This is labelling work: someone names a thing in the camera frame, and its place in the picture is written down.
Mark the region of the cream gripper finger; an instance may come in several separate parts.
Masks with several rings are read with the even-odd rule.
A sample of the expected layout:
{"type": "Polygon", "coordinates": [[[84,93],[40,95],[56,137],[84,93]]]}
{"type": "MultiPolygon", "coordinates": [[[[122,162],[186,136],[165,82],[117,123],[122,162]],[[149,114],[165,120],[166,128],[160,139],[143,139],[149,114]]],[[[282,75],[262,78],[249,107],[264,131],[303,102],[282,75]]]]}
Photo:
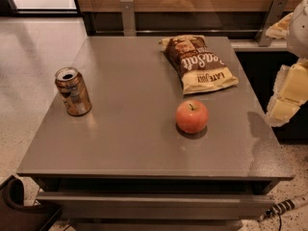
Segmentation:
{"type": "Polygon", "coordinates": [[[299,59],[292,66],[282,64],[274,82],[274,95],[302,105],[308,100],[308,60],[299,59]]]}
{"type": "Polygon", "coordinates": [[[300,109],[301,103],[272,96],[267,106],[267,120],[271,127],[281,127],[290,122],[300,109]]]}

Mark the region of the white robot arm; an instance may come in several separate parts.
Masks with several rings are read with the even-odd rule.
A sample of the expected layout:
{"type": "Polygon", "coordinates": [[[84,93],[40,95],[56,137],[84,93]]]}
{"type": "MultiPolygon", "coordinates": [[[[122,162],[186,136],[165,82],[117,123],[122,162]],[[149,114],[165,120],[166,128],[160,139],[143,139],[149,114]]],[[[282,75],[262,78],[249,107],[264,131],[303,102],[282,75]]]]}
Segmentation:
{"type": "Polygon", "coordinates": [[[266,30],[274,39],[284,39],[287,49],[298,57],[295,64],[282,64],[275,77],[266,116],[271,127],[288,123],[308,101],[308,0],[266,30]]]}

